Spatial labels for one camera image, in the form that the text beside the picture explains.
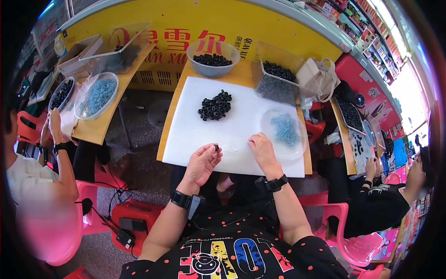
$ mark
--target clear plastic bowl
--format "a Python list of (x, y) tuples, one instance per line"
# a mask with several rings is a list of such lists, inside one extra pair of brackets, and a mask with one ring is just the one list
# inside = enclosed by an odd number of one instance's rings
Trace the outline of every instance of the clear plastic bowl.
[(90, 97), (90, 95), (93, 94), (91, 92), (91, 87), (88, 89), (88, 92), (86, 92), (86, 94), (78, 94), (78, 96), (76, 97), (76, 101), (74, 102), (74, 115), (78, 119), (82, 119), (82, 120), (95, 119), (95, 118), (99, 117), (101, 114), (103, 114), (108, 109), (108, 107), (110, 107), (110, 105), (113, 103), (113, 100), (116, 97), (116, 93), (118, 92), (118, 87), (119, 87), (118, 77), (114, 73), (102, 73), (102, 74), (98, 75), (97, 81), (100, 79), (114, 79), (116, 81), (116, 88), (115, 88), (115, 91), (113, 92), (113, 95), (110, 97), (110, 99), (105, 103), (105, 105), (99, 111), (97, 111), (93, 115), (89, 115), (89, 108), (88, 108), (87, 101), (88, 101), (88, 98)]
[(299, 106), (304, 106), (313, 101), (318, 95), (317, 90), (309, 89), (297, 83), (269, 74), (265, 71), (263, 63), (268, 61), (276, 63), (285, 69), (290, 69), (296, 75), (301, 68), (311, 72), (305, 64), (305, 60), (299, 55), (293, 54), (276, 46), (256, 41), (257, 55), (259, 60), (251, 63), (252, 79), (254, 90), (259, 97), (270, 99), (276, 102), (296, 106), (299, 99)]
[[(232, 64), (228, 66), (208, 66), (194, 61), (194, 55), (200, 56), (204, 54), (223, 55), (227, 60), (231, 60)], [(194, 71), (207, 78), (217, 79), (221, 78), (225, 74), (229, 73), (232, 67), (240, 61), (239, 51), (232, 45), (215, 40), (199, 40), (191, 43), (186, 50), (187, 57), (189, 58)]]
[[(142, 22), (109, 29), (101, 35), (102, 44), (93, 55), (82, 57), (79, 61), (92, 75), (104, 72), (126, 73), (139, 53), (150, 43), (150, 24)], [(135, 33), (136, 35), (130, 38), (129, 34)], [(125, 43), (123, 48), (115, 51), (122, 43)]]
[(65, 100), (63, 100), (63, 102), (60, 104), (60, 106), (57, 108), (58, 111), (62, 111), (63, 108), (65, 107), (65, 105), (68, 103), (68, 101), (70, 100), (71, 96), (73, 95), (73, 89), (74, 89), (74, 78), (73, 77), (67, 77), (66, 79), (64, 79), (54, 90), (53, 95), (50, 98), (50, 102), (48, 103), (48, 111), (51, 110), (51, 105), (54, 102), (54, 99), (56, 98), (56, 96), (59, 94), (60, 90), (62, 89), (62, 86), (67, 83), (67, 81), (73, 81), (73, 85), (71, 86), (70, 91), (68, 92), (68, 94), (65, 97)]
[[(288, 113), (290, 118), (296, 122), (296, 134), (301, 137), (301, 141), (297, 141), (294, 146), (289, 146), (285, 142), (279, 141), (275, 136), (275, 124), (271, 124), (270, 120), (273, 117), (278, 117), (283, 113)], [(305, 125), (302, 124), (296, 112), (284, 111), (280, 109), (271, 109), (265, 112), (260, 120), (260, 131), (267, 136), (273, 143), (274, 154), (279, 162), (286, 162), (300, 158), (307, 146), (308, 137), (306, 134)]]
[(366, 141), (370, 146), (375, 147), (376, 146), (376, 138), (375, 133), (373, 132), (372, 126), (370, 126), (369, 122), (364, 119), (364, 129), (366, 136)]

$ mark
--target gray floor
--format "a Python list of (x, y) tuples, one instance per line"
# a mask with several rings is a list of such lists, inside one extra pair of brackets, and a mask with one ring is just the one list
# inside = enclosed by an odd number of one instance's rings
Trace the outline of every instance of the gray floor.
[[(129, 183), (131, 189), (135, 189), (132, 198), (152, 204), (166, 205), (169, 201), (171, 166), (156, 161), (162, 128), (156, 128), (149, 124), (147, 108), (157, 100), (171, 100), (172, 93), (127, 90), (126, 97), (127, 109), (124, 111), (124, 118), (135, 148), (132, 152), (113, 150), (112, 160), (117, 160), (122, 155), (130, 153), (131, 167), (124, 174), (123, 180)], [(145, 110), (134, 108), (132, 104), (144, 106)], [(124, 133), (118, 113), (115, 113), (111, 121), (106, 141), (124, 142)], [(315, 194), (327, 189), (326, 180), (320, 177), (290, 179), (290, 183), (298, 196)], [(112, 196), (112, 190), (98, 189), (98, 211), (102, 215), (108, 215), (108, 205)], [(305, 211), (312, 229), (317, 229), (322, 219), (322, 208), (305, 208)], [(347, 268), (347, 271), (351, 271), (349, 263), (340, 256), (339, 251), (335, 248), (332, 251), (342, 265)], [(133, 260), (131, 254), (117, 249), (111, 242), (111, 233), (105, 232), (83, 236), (76, 255), (66, 265), (57, 268), (56, 272), (63, 278), (82, 265), (96, 279), (119, 278), (121, 266)]]

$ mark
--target wooden table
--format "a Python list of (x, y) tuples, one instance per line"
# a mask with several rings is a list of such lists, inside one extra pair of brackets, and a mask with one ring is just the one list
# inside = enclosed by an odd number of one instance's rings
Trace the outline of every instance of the wooden table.
[[(101, 145), (105, 139), (105, 133), (108, 130), (108, 126), (110, 125), (110, 121), (112, 120), (113, 114), (115, 113), (116, 108), (118, 107), (122, 95), (124, 91), (127, 89), (130, 80), (135, 75), (138, 68), (141, 66), (144, 59), (147, 55), (152, 51), (155, 47), (155, 44), (149, 44), (144, 50), (140, 52), (138, 58), (133, 62), (133, 65), (130, 67), (127, 73), (117, 74), (119, 79), (118, 91), (116, 93), (116, 97), (113, 100), (113, 103), (110, 107), (98, 118), (93, 120), (79, 120), (78, 125), (74, 129), (74, 133), (72, 137), (75, 137), (80, 140), (84, 140), (87, 142), (92, 142), (95, 144)], [(86, 78), (76, 80), (79, 83), (83, 83)], [(122, 119), (122, 110), (120, 109), (121, 122), (124, 122)], [(124, 127), (124, 132), (126, 133), (126, 137), (128, 138), (126, 128)]]
[[(183, 72), (181, 73), (181, 78), (178, 81), (177, 88), (173, 93), (172, 101), (170, 103), (169, 112), (167, 113), (166, 121), (164, 123), (163, 133), (161, 135), (160, 145), (158, 147), (157, 160), (162, 161), (164, 156), (164, 150), (166, 147), (167, 137), (170, 131), (170, 125), (172, 124), (173, 115), (177, 108), (178, 99), (180, 98), (181, 92), (183, 91), (184, 83), (186, 82), (186, 78), (188, 76), (191, 77), (199, 77), (203, 78), (199, 74), (196, 74), (192, 69), (190, 61), (186, 62), (184, 66)], [(229, 74), (225, 75), (220, 79), (216, 79), (219, 81), (242, 85), (250, 88), (254, 88), (254, 82), (252, 80), (252, 72), (251, 72), (251, 62), (246, 60), (240, 60), (229, 72)], [(304, 116), (302, 110), (300, 108), (296, 108), (297, 115), (299, 116), (302, 123), (305, 123)], [(313, 173), (311, 167), (311, 157), (310, 157), (310, 146), (307, 142), (307, 147), (304, 153), (304, 164), (305, 164), (305, 174), (310, 175)]]
[[(351, 146), (351, 143), (350, 143), (350, 134), (349, 134), (348, 128), (345, 125), (342, 115), (341, 115), (341, 111), (339, 110), (339, 108), (336, 105), (333, 98), (330, 100), (330, 103), (333, 108), (334, 116), (336, 117), (336, 121), (337, 121), (338, 127), (339, 127), (339, 134), (341, 136), (342, 146), (344, 148), (345, 162), (347, 164), (347, 174), (355, 175), (358, 172), (356, 171), (355, 157), (353, 155), (353, 147)], [(372, 150), (372, 153), (375, 154), (375, 149), (373, 147), (371, 147), (371, 150)], [(381, 156), (383, 155), (382, 149), (378, 148), (377, 153), (378, 153), (378, 158), (381, 158)]]

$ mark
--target blue bead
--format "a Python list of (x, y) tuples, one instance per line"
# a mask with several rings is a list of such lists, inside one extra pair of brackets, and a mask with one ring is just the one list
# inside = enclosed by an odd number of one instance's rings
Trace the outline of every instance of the blue bead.
[(302, 141), (302, 136), (296, 133), (299, 128), (296, 120), (291, 118), (288, 113), (280, 113), (279, 116), (272, 117), (270, 124), (274, 124), (274, 136), (279, 142), (285, 142), (288, 146), (293, 147), (296, 142)]
[(83, 116), (91, 117), (101, 110), (113, 96), (116, 86), (114, 79), (104, 78), (95, 81), (84, 101)]

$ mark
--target white t-shirt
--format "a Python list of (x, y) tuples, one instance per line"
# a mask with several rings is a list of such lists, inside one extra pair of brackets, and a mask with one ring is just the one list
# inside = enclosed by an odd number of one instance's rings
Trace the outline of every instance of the white t-shirt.
[(6, 171), (9, 191), (16, 203), (19, 203), (23, 194), (32, 186), (41, 182), (59, 180), (59, 175), (48, 166), (42, 167), (34, 158), (26, 158), (17, 154), (17, 160)]

